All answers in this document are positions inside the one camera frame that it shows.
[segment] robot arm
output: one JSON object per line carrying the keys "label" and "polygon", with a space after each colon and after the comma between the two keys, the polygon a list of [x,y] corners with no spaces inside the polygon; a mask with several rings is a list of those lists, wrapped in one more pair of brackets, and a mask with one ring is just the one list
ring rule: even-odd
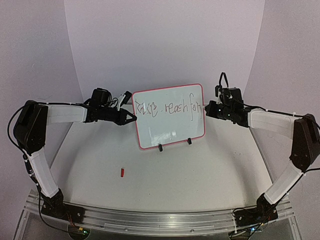
{"label": "robot arm", "polygon": [[45,156],[47,125],[56,123],[91,123],[98,120],[126,125],[137,120],[129,111],[120,108],[131,97],[128,91],[121,98],[118,107],[111,107],[111,94],[97,88],[92,97],[83,104],[44,103],[27,101],[13,129],[18,146],[24,152],[23,158],[31,179],[41,191],[53,217],[63,218],[68,211],[63,203],[64,196],[58,188]]}
{"label": "robot arm", "polygon": [[263,129],[292,139],[290,161],[280,177],[256,201],[256,207],[237,210],[234,216],[239,227],[259,224],[278,218],[276,206],[303,176],[320,154],[320,135],[311,114],[294,116],[244,104],[238,88],[216,86],[217,101],[205,107],[206,116],[230,120],[252,129]]}

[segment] whiteboard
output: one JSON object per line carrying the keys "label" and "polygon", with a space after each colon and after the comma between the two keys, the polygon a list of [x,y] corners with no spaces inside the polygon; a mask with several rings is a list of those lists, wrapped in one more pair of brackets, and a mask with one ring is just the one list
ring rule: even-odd
{"label": "whiteboard", "polygon": [[138,91],[132,95],[139,147],[186,142],[205,135],[201,84]]}

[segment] white arm segment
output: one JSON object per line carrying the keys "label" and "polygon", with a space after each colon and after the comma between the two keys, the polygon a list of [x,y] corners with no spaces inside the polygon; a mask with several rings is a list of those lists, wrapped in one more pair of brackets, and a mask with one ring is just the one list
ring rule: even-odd
{"label": "white arm segment", "polygon": [[[87,109],[74,105],[48,105],[48,115],[46,125],[56,123],[82,123],[86,120]],[[52,177],[48,162],[46,160],[44,148],[36,151],[27,157],[32,166],[34,175],[39,182],[41,192],[52,198],[59,188]]]}
{"label": "white arm segment", "polygon": [[[268,112],[259,108],[253,109],[248,113],[249,127],[268,130],[290,139],[293,139],[294,125],[297,119],[299,117]],[[290,161],[280,177],[264,193],[265,199],[270,204],[275,204],[289,191],[302,174],[302,171]]]}
{"label": "white arm segment", "polygon": [[46,124],[82,123],[86,117],[87,109],[83,106],[48,105]]}
{"label": "white arm segment", "polygon": [[294,135],[295,120],[299,117],[253,109],[248,113],[248,125],[253,129],[264,129],[284,135],[290,139]]}
{"label": "white arm segment", "polygon": [[302,174],[303,172],[290,161],[280,177],[264,193],[265,199],[270,204],[275,204],[289,191]]}
{"label": "white arm segment", "polygon": [[27,154],[27,156],[34,175],[41,187],[41,192],[46,197],[52,198],[59,191],[59,188],[50,172],[44,148],[32,153],[31,156]]}

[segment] white tabletop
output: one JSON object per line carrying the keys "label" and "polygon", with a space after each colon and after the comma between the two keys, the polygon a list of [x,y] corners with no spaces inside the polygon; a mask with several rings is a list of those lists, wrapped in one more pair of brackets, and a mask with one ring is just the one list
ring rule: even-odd
{"label": "white tabletop", "polygon": [[93,207],[193,212],[254,205],[272,182],[250,130],[205,121],[204,137],[163,152],[139,149],[134,123],[74,123],[52,175],[66,201]]}

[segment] cable clip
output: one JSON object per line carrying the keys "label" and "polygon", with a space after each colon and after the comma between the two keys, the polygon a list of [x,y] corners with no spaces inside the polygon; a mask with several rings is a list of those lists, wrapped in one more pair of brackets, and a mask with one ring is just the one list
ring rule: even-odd
{"label": "cable clip", "polygon": [[232,220],[233,220],[233,225],[234,225],[234,233],[237,233],[237,223],[236,223],[236,219],[234,217],[234,210],[231,210],[231,216],[232,216]]}

